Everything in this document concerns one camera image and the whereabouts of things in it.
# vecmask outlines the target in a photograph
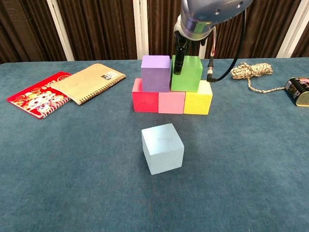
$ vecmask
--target curtain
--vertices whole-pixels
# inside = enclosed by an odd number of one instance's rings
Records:
[[[76,60],[136,59],[133,3],[58,0]]]
[[[181,0],[147,0],[148,42],[150,55],[175,54],[174,25],[181,11]],[[187,54],[197,56],[199,43]]]
[[[309,23],[300,37],[292,57],[309,57]]]
[[[0,63],[66,60],[45,0],[0,0]]]
[[[254,0],[247,9],[247,28],[240,58],[275,58],[301,0]],[[241,15],[217,26],[215,58],[234,58]],[[209,58],[212,38],[205,58]]]

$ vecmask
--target spiral notebook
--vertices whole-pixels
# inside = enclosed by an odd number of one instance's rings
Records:
[[[108,90],[126,75],[103,64],[93,64],[68,78],[52,83],[51,87],[66,94],[81,105],[94,96]]]
[[[38,119],[45,118],[70,100],[67,95],[50,87],[70,75],[68,72],[58,72],[10,96],[7,101]]]

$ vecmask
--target cube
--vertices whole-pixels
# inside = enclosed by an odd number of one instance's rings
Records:
[[[201,80],[197,93],[186,92],[184,114],[207,115],[211,106],[212,90],[209,82]]]
[[[141,139],[151,175],[182,166],[184,145],[173,124],[143,129]]]
[[[169,56],[143,56],[141,78],[144,92],[169,92]]]
[[[185,92],[159,93],[159,109],[162,114],[183,114]]]
[[[132,99],[135,112],[158,113],[159,94],[143,92],[141,78],[136,78],[134,81]]]
[[[199,57],[185,56],[180,75],[174,74],[175,56],[172,57],[172,91],[197,92],[202,76],[203,66]]]

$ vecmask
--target green block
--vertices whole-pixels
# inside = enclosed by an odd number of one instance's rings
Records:
[[[172,81],[171,91],[197,92],[199,81],[202,76],[203,66],[199,57],[185,56],[183,69],[180,75],[175,75],[174,70],[175,56],[172,57]]]

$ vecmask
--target red notebook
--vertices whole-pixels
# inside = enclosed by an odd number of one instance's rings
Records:
[[[14,94],[7,101],[38,119],[44,118],[70,100],[67,95],[50,87],[68,76],[71,76],[68,72],[58,72]]]

